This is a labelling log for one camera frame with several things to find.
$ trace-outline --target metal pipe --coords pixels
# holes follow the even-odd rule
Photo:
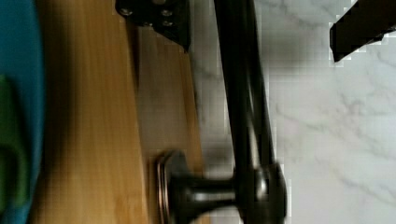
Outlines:
[[[215,0],[215,8],[238,173],[274,163],[256,16],[252,0]]]

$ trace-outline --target black bracket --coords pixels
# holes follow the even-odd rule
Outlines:
[[[189,0],[118,0],[116,10],[137,26],[149,26],[188,51]]]
[[[396,1],[359,0],[330,30],[335,62],[396,31]]]

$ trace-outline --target bamboo surface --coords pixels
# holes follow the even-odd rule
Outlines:
[[[48,99],[31,223],[158,223],[153,160],[179,148],[202,171],[188,54],[114,6],[37,0]]]

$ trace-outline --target white marble wall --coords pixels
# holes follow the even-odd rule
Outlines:
[[[350,0],[256,0],[276,157],[293,224],[396,222],[396,35],[334,64],[329,30]],[[208,176],[229,176],[231,136],[213,0],[191,0]],[[238,223],[234,210],[213,223]]]

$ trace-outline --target mounting bracket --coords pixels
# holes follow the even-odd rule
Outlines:
[[[118,0],[116,10],[137,26],[149,26],[188,51],[189,0]]]

